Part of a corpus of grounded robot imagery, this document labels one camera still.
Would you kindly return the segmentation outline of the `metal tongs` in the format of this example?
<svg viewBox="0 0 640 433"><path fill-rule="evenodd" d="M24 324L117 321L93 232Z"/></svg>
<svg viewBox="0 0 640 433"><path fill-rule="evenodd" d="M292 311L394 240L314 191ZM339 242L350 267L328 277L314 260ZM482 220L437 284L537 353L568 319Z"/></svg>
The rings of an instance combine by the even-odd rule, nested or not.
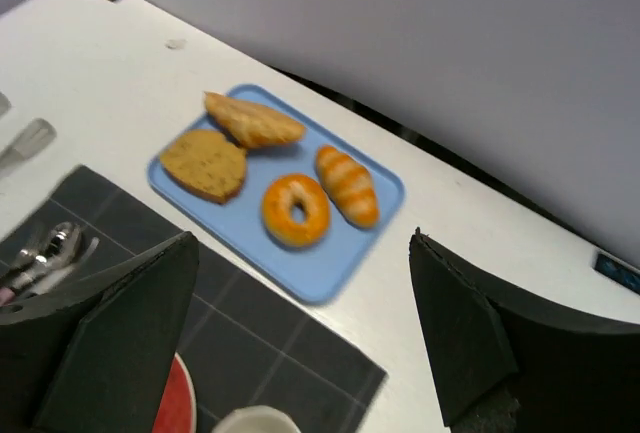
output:
<svg viewBox="0 0 640 433"><path fill-rule="evenodd" d="M1 176L38 155L56 138L56 129L45 119L31 120L1 150Z"/></svg>

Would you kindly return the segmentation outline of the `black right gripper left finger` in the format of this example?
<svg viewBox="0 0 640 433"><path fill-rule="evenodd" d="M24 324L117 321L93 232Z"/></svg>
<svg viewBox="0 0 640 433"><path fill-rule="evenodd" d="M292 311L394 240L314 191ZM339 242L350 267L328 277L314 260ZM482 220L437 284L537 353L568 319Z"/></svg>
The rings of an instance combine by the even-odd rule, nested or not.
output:
<svg viewBox="0 0 640 433"><path fill-rule="evenodd" d="M183 232L2 307L2 431L151 431L198 265Z"/></svg>

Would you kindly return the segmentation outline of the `orange glazed bagel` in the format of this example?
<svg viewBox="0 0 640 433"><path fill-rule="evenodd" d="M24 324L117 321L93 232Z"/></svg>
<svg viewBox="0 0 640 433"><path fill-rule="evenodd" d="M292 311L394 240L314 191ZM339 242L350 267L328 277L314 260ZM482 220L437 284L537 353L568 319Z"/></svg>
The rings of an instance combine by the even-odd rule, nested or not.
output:
<svg viewBox="0 0 640 433"><path fill-rule="evenodd" d="M292 173L281 176L266 189L261 214L268 233L289 248L307 248L328 232L329 200L313 178Z"/></svg>

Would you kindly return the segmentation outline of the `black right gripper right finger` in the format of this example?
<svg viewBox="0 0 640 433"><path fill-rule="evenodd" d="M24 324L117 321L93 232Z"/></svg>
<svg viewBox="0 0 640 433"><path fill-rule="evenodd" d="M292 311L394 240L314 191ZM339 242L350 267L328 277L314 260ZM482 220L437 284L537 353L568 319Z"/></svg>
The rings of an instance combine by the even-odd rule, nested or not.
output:
<svg viewBox="0 0 640 433"><path fill-rule="evenodd" d="M531 293L423 233L411 237L409 263L449 430L638 430L636 324Z"/></svg>

